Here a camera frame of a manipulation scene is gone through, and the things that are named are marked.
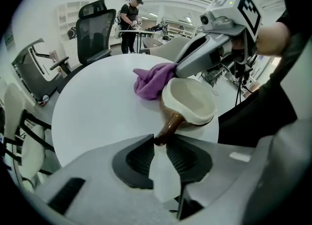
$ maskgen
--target black office chair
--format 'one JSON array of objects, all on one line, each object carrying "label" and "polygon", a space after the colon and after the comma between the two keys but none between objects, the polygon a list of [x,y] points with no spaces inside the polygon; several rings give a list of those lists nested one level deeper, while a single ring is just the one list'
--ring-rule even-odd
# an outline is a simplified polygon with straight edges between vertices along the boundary
[{"label": "black office chair", "polygon": [[72,72],[65,65],[66,57],[55,63],[50,70],[60,66],[67,77],[59,84],[61,93],[66,84],[83,68],[100,59],[110,56],[108,49],[109,34],[116,17],[115,9],[107,9],[104,0],[98,0],[83,6],[79,10],[79,19],[76,22],[78,59],[82,64]]}]

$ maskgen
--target chair armrest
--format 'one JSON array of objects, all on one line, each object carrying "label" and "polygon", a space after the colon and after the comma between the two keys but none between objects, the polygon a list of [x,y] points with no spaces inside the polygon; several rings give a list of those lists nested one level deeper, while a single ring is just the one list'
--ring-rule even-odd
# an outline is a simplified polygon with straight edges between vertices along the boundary
[{"label": "chair armrest", "polygon": [[138,53],[139,53],[139,54],[146,53],[147,55],[150,55],[150,54],[151,54],[149,48],[141,48],[140,51],[139,51]]},{"label": "chair armrest", "polygon": [[111,54],[112,50],[110,49],[105,49],[102,50],[101,52],[98,52],[97,54],[93,55],[92,57],[87,59],[87,64],[90,65],[93,62],[98,61],[99,59],[103,59],[106,58],[107,56],[109,56]]},{"label": "chair armrest", "polygon": [[64,59],[59,60],[57,63],[53,64],[52,67],[50,67],[50,70],[55,69],[56,67],[58,67],[60,64],[63,64],[65,61],[67,61],[69,59],[69,57],[66,57]]}]

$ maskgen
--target purple cloth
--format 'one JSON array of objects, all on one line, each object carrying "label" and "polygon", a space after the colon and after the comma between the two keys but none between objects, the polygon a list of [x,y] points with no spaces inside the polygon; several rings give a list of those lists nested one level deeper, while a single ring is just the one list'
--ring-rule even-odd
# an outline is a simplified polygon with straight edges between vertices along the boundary
[{"label": "purple cloth", "polygon": [[158,98],[164,86],[174,77],[173,70],[176,65],[176,63],[161,63],[150,70],[133,69],[138,75],[134,85],[135,93],[146,100]]}]

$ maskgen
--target white table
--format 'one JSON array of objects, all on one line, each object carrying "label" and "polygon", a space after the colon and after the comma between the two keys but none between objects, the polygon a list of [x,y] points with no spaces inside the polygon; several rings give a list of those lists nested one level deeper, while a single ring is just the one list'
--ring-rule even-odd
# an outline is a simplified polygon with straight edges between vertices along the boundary
[{"label": "white table", "polygon": [[[134,68],[170,62],[143,54],[107,57],[84,68],[59,96],[52,118],[52,139],[62,166],[94,148],[145,134],[157,135],[165,121],[159,100],[134,93]],[[210,142],[218,140],[217,115],[206,126],[177,133]]]},{"label": "white table", "polygon": [[140,37],[140,49],[142,45],[142,34],[156,34],[156,32],[144,31],[144,30],[120,30],[120,32],[136,33],[137,42],[136,42],[136,52],[138,53],[138,38]]}]

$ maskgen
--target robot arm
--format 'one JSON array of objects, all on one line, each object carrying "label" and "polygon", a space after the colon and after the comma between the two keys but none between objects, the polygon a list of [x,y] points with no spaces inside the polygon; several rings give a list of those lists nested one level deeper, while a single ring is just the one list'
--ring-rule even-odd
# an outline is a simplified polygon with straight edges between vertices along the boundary
[{"label": "robot arm", "polygon": [[[236,64],[246,64],[255,54],[261,15],[252,0],[214,0],[200,20],[203,32],[177,57],[177,77],[189,77],[220,63],[234,74]],[[244,39],[245,48],[232,51],[231,39],[238,36]]]}]

